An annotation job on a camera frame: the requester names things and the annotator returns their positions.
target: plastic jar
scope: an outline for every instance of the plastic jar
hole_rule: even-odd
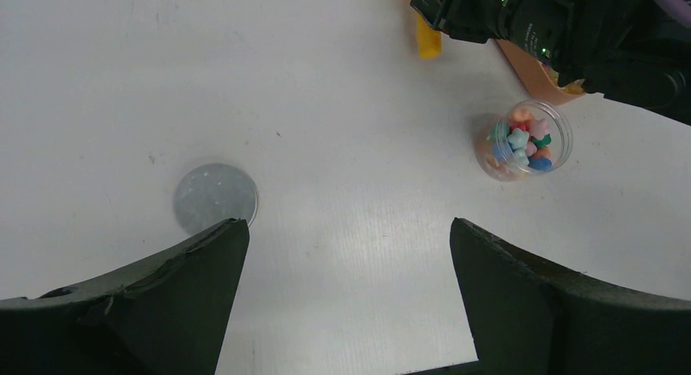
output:
[[[538,122],[541,126],[544,126],[545,122],[548,125],[551,142],[546,146],[542,145],[546,136],[543,140],[536,140],[530,132],[530,128]],[[536,144],[540,146],[535,147],[538,152],[533,153],[532,149],[535,148],[524,148],[524,151],[531,149],[527,155],[530,164],[527,164],[528,160],[521,151],[513,151],[509,142],[509,135],[516,126],[527,129],[530,142],[535,141],[533,147]],[[475,138],[475,156],[478,163],[492,178],[504,182],[527,179],[558,169],[569,158],[572,147],[573,133],[564,113],[556,106],[538,100],[520,102],[503,116],[491,118],[489,124],[483,127]],[[550,160],[551,166],[539,167],[536,159],[545,157]]]

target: table surface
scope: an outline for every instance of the table surface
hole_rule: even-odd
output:
[[[177,181],[226,161],[261,203],[218,373],[475,360],[455,216],[691,299],[691,128],[579,99],[562,168],[495,182],[470,124],[525,93],[494,44],[417,59],[407,1],[0,0],[0,298],[183,240]]]

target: yellow marker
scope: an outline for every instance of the yellow marker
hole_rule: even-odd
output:
[[[417,16],[417,54],[423,59],[433,59],[442,54],[442,34],[432,30],[422,16]]]

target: camera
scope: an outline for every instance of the camera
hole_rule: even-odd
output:
[[[587,93],[691,125],[691,29],[654,0],[411,0],[411,7],[452,39],[514,43],[557,71],[560,87],[583,81]]]

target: jar of candy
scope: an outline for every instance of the jar of candy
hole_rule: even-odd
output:
[[[490,119],[476,135],[475,155],[486,173],[517,181],[558,169],[573,147],[564,113],[552,104],[527,100]]]

